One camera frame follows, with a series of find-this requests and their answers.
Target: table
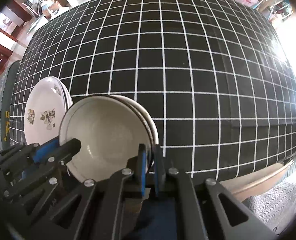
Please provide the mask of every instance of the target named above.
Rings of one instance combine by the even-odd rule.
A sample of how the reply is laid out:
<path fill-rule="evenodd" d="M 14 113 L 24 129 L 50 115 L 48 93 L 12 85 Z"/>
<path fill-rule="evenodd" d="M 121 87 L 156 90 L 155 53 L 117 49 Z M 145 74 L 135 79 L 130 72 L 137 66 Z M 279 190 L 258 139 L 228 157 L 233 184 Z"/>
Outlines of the table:
<path fill-rule="evenodd" d="M 296 152 L 296 79 L 272 25 L 233 0 L 92 0 L 39 29 L 11 100 L 12 143 L 36 83 L 74 102 L 122 94 L 154 119 L 163 153 L 191 174 L 231 179 Z"/>

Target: black grid tablecloth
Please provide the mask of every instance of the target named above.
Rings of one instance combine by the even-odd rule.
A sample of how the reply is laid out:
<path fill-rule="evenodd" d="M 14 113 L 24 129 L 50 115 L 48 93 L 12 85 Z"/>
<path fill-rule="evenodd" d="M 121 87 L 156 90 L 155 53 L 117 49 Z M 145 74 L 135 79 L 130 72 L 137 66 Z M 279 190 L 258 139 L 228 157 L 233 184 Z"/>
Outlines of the black grid tablecloth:
<path fill-rule="evenodd" d="M 93 0 L 33 36 L 11 102 L 12 143 L 36 83 L 74 102 L 122 94 L 153 117 L 195 181 L 262 169 L 296 152 L 296 79 L 267 20 L 233 0 Z"/>

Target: screw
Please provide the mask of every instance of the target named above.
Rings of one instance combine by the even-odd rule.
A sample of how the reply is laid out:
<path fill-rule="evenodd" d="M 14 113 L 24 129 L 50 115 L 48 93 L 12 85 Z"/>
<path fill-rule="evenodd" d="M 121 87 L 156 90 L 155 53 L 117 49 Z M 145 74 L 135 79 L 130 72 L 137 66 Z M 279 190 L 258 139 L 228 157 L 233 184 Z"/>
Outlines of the screw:
<path fill-rule="evenodd" d="M 176 168 L 174 168 L 174 167 L 169 168 L 168 172 L 171 175 L 177 175 L 179 173 L 179 171 Z"/>
<path fill-rule="evenodd" d="M 209 186 L 214 186 L 216 184 L 216 181 L 212 178 L 206 179 L 206 184 Z"/>
<path fill-rule="evenodd" d="M 49 179 L 49 183 L 51 185 L 55 185 L 55 184 L 57 184 L 57 179 L 55 177 L 52 177 L 52 178 Z"/>
<path fill-rule="evenodd" d="M 122 172 L 123 175 L 130 175 L 130 174 L 132 174 L 132 170 L 129 169 L 129 168 L 124 168 L 121 172 Z"/>
<path fill-rule="evenodd" d="M 93 179 L 86 179 L 84 185 L 86 187 L 92 187 L 93 185 L 95 185 L 95 181 Z"/>

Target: silver bolt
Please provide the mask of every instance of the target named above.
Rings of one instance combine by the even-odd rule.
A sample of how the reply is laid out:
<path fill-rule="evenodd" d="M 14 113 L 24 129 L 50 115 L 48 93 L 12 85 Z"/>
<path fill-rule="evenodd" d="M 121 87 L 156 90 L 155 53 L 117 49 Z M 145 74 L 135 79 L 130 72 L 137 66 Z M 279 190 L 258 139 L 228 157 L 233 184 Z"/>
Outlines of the silver bolt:
<path fill-rule="evenodd" d="M 57 179 L 55 177 L 52 177 L 52 178 L 49 179 L 49 183 L 51 185 L 55 185 L 55 184 L 57 184 Z"/>
<path fill-rule="evenodd" d="M 92 187 L 93 185 L 95 185 L 95 181 L 93 179 L 86 179 L 84 185 L 86 187 Z"/>
<path fill-rule="evenodd" d="M 171 175 L 177 175 L 179 173 L 179 171 L 176 168 L 174 168 L 174 167 L 169 168 L 168 172 Z"/>
<path fill-rule="evenodd" d="M 206 179 L 206 184 L 209 186 L 214 186 L 216 184 L 216 181 L 212 178 Z"/>
<path fill-rule="evenodd" d="M 124 168 L 121 172 L 122 172 L 123 175 L 130 175 L 130 174 L 132 174 L 132 170 L 129 169 L 129 168 Z"/>

